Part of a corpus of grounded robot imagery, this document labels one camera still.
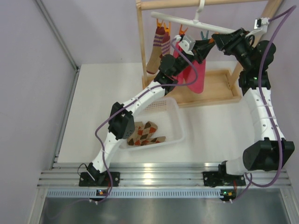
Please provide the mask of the argyle beige orange sock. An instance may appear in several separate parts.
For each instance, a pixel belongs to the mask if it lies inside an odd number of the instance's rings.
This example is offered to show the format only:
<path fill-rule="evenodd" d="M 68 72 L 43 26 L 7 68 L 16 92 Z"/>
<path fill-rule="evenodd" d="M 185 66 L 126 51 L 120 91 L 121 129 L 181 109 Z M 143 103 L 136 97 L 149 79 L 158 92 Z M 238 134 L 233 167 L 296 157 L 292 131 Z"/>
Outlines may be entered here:
<path fill-rule="evenodd" d="M 165 136 L 153 137 L 157 130 L 158 126 L 154 122 L 135 122 L 135 130 L 127 139 L 127 145 L 139 147 L 165 142 Z"/>

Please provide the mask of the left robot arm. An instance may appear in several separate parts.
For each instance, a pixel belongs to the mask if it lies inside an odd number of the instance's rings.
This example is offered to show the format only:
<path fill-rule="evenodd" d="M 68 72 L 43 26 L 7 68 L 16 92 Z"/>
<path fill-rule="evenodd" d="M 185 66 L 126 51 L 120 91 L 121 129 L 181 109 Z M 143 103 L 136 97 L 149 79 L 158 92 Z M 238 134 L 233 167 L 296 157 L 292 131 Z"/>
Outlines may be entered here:
<path fill-rule="evenodd" d="M 176 43 L 180 44 L 179 48 L 175 47 Z M 80 187 L 113 186 L 114 177 L 109 171 L 109 164 L 120 145 L 135 131 L 135 116 L 179 86 L 175 77 L 192 66 L 194 61 L 202 63 L 214 45 L 212 39 L 195 41 L 193 47 L 187 46 L 187 42 L 181 39 L 171 41 L 171 46 L 179 55 L 164 55 L 158 74 L 143 91 L 124 103 L 113 104 L 110 117 L 104 121 L 108 124 L 106 140 L 100 141 L 99 154 L 86 166 L 86 171 L 80 174 Z"/>

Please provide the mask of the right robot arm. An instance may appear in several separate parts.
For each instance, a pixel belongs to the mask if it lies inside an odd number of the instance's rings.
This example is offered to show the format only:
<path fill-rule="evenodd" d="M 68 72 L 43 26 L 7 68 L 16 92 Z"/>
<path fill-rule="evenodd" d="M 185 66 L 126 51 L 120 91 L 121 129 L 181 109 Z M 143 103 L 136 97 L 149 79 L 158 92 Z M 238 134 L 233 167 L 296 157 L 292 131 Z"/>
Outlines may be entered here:
<path fill-rule="evenodd" d="M 239 29 L 230 34 L 213 34 L 218 50 L 235 56 L 243 70 L 239 76 L 242 90 L 254 127 L 255 142 L 237 159 L 223 161 L 218 166 L 218 180 L 229 185 L 235 177 L 248 178 L 251 171 L 275 171 L 274 180 L 295 150 L 281 132 L 271 102 L 271 84 L 267 69 L 274 60 L 276 46 L 273 40 L 260 41 L 252 46 L 254 37 Z"/>

